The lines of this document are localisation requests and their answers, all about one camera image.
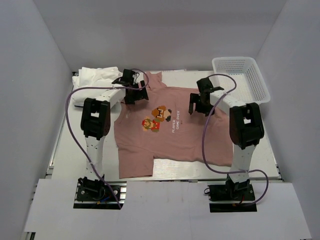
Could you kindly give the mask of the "pink printed t shirt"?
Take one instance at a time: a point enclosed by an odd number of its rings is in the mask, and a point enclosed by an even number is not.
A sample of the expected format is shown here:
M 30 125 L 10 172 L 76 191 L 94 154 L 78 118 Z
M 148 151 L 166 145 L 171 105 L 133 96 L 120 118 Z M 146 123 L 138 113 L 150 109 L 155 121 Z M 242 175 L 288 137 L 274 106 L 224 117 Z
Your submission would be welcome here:
M 148 72 L 144 80 L 148 82 L 148 99 L 135 104 L 122 102 L 114 122 L 121 179 L 152 176 L 155 159 L 203 160 L 202 134 L 207 118 L 196 111 L 189 113 L 190 95 L 198 89 L 167 86 L 160 72 Z

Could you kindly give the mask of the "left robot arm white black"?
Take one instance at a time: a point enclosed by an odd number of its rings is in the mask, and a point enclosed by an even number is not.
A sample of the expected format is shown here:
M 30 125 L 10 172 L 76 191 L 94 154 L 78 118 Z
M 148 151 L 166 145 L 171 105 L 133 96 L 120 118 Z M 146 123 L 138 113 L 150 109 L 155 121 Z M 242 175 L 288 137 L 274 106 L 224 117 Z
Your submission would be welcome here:
M 83 103 L 80 128 L 83 131 L 88 159 L 86 170 L 95 174 L 98 180 L 104 180 L 103 146 L 111 129 L 111 109 L 117 103 L 124 101 L 133 105 L 140 100 L 148 100 L 147 85 L 149 78 L 138 82 L 140 73 L 133 69 L 124 69 L 122 76 L 111 82 L 110 87 L 94 87 L 102 90 L 96 97 L 87 97 Z

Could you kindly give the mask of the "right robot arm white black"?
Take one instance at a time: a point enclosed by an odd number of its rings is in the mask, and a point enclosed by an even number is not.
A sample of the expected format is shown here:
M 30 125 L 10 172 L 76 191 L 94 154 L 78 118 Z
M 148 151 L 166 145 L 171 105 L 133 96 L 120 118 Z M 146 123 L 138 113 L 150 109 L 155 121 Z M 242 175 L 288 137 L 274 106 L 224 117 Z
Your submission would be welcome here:
M 236 89 L 236 83 L 228 91 L 220 86 L 214 87 L 209 77 L 198 80 L 196 84 L 199 93 L 190 94 L 189 114 L 196 111 L 209 118 L 219 108 L 229 117 L 233 160 L 230 171 L 225 173 L 229 181 L 225 192 L 229 198 L 236 200 L 249 184 L 253 152 L 265 135 L 260 107 L 255 102 L 245 103 L 230 95 Z

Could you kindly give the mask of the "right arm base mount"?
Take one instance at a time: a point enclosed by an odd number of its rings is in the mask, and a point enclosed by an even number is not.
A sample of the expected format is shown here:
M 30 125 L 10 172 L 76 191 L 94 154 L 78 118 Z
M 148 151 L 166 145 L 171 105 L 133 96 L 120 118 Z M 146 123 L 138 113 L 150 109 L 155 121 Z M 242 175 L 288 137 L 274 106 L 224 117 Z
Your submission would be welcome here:
M 257 212 L 257 205 L 250 204 L 256 200 L 252 184 L 237 196 L 231 196 L 225 185 L 209 185 L 203 191 L 209 198 L 211 213 L 253 213 Z

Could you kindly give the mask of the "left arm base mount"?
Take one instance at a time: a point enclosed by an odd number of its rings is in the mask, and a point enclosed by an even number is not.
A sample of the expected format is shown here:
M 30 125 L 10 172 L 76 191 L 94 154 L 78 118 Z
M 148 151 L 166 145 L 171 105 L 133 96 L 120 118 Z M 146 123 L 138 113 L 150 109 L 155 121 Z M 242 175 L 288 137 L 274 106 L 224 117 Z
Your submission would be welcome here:
M 87 177 L 77 180 L 74 197 L 74 209 L 120 210 L 126 199 L 127 187 L 123 184 L 112 184 L 110 188 L 101 180 Z

